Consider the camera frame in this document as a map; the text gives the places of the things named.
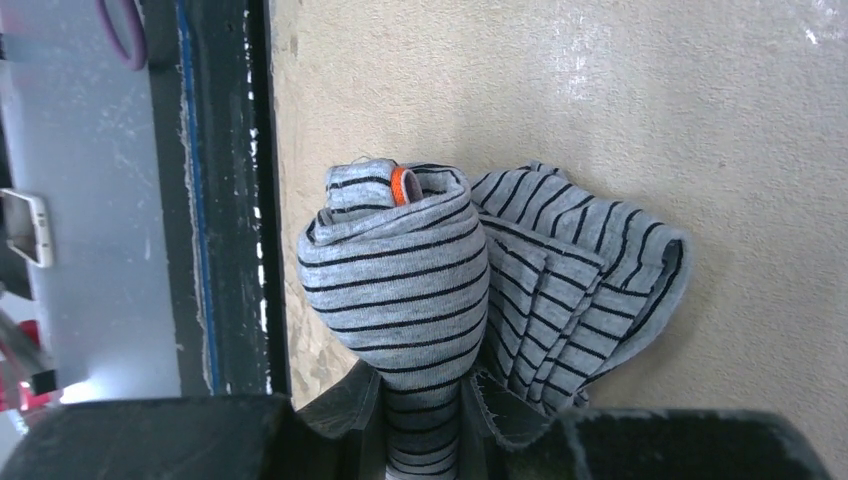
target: red object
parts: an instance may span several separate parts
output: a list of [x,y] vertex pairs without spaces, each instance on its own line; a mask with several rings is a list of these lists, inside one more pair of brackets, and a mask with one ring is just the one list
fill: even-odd
[[[38,348],[41,348],[41,339],[38,336],[38,323],[35,320],[24,320],[18,324],[18,328],[24,333],[32,343]],[[21,392],[21,410],[31,410],[33,408],[43,407],[50,403],[50,394],[33,395],[26,382],[20,382],[18,389]]]

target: gray striped fabric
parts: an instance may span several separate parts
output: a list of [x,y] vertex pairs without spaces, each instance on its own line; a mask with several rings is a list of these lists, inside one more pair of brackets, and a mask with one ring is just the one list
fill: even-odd
[[538,162],[487,174],[472,199],[491,240],[493,373],[547,414],[585,405],[589,383],[668,323],[692,269],[688,235]]
[[540,412],[585,406],[585,387],[668,323],[691,245],[538,162],[473,187],[455,168],[407,168],[399,207],[394,161],[332,168],[298,273],[321,319],[385,380],[389,478],[451,479],[458,381],[481,347]]
[[385,382],[388,474],[458,476],[459,379],[486,329],[486,236],[462,172],[410,166],[424,198],[395,207],[391,160],[334,167],[298,242],[312,307]]

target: rolled fabric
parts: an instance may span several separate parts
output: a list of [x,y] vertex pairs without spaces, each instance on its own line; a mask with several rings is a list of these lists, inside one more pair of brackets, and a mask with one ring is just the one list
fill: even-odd
[[388,474],[458,476],[459,380],[486,329],[486,236],[465,175],[372,160],[327,175],[298,241],[306,298],[384,379]]
[[647,347],[692,271],[689,235],[557,168],[491,172],[472,199],[490,244],[492,373],[552,414]]

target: orange object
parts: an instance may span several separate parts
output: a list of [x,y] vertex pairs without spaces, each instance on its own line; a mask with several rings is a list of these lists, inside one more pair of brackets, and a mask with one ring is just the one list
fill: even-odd
[[407,170],[403,167],[395,167],[392,170],[392,197],[394,197],[396,207],[401,207],[408,203],[406,199],[406,188],[403,185],[403,177],[406,172]]

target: purple cable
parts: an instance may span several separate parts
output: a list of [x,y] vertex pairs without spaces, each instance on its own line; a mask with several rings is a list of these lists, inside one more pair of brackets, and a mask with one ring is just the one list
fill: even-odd
[[144,39],[144,26],[141,24],[141,17],[138,14],[138,9],[135,6],[135,0],[116,0],[124,12],[124,18],[130,29],[130,44],[132,46],[131,53],[121,45],[121,40],[118,39],[118,33],[115,31],[115,25],[109,17],[109,11],[106,9],[106,0],[95,0],[97,4],[97,14],[100,17],[100,23],[103,24],[103,29],[106,30],[106,36],[109,38],[109,43],[112,49],[121,58],[124,65],[130,70],[141,70],[144,64],[147,63],[147,42]]

